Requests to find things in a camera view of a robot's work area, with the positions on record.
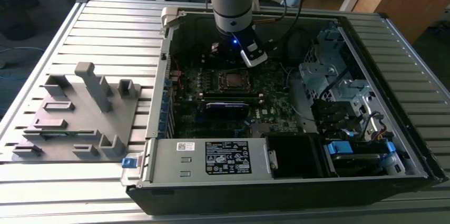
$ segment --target metal slotted table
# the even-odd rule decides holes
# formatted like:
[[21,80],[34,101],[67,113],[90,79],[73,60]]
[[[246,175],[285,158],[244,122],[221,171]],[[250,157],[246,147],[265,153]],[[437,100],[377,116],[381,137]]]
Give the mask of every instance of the metal slotted table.
[[[161,15],[166,6],[193,3],[134,0],[79,0],[0,124],[0,159],[11,158],[14,144],[34,120],[47,91],[49,74],[74,72],[81,61],[94,62],[95,73],[110,83],[125,77],[143,86],[135,113],[130,152],[145,145],[155,72],[165,36]],[[277,8],[262,8],[276,11]],[[304,11],[346,16],[358,32],[404,108],[445,170],[450,169],[450,95],[389,19],[378,14]],[[69,75],[71,82],[81,81]],[[334,217],[365,223],[450,218],[450,183],[428,191],[401,194],[366,207],[305,211],[245,212],[222,215],[149,216],[126,194],[119,163],[0,165],[2,223],[114,223],[146,221],[256,221]]]

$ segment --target motherboard chip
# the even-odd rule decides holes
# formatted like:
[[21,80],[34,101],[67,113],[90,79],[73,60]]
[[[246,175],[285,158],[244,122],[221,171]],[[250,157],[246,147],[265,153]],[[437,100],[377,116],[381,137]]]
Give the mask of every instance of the motherboard chip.
[[242,75],[238,73],[228,73],[228,87],[240,88],[244,85]]
[[222,71],[220,73],[221,93],[252,92],[250,77],[248,71]]
[[253,131],[253,138],[261,138],[264,133],[270,132],[270,123],[254,123],[250,129]]

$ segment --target barcode sticker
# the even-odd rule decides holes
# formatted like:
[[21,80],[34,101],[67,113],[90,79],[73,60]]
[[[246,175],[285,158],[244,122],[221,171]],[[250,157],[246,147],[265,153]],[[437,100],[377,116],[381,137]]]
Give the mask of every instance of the barcode sticker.
[[177,143],[177,151],[194,151],[194,150],[195,150],[195,142]]

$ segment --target motherboard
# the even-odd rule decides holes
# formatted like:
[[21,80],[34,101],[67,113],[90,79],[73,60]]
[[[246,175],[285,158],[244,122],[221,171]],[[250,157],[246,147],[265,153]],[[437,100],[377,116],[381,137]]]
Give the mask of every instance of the motherboard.
[[286,69],[274,60],[252,69],[236,61],[209,53],[173,56],[177,138],[260,138],[300,130]]

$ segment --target power supply label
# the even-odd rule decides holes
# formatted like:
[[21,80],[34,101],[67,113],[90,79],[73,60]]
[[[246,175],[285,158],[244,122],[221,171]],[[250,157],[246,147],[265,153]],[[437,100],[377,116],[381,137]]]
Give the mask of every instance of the power supply label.
[[206,173],[209,175],[250,174],[248,141],[206,142]]

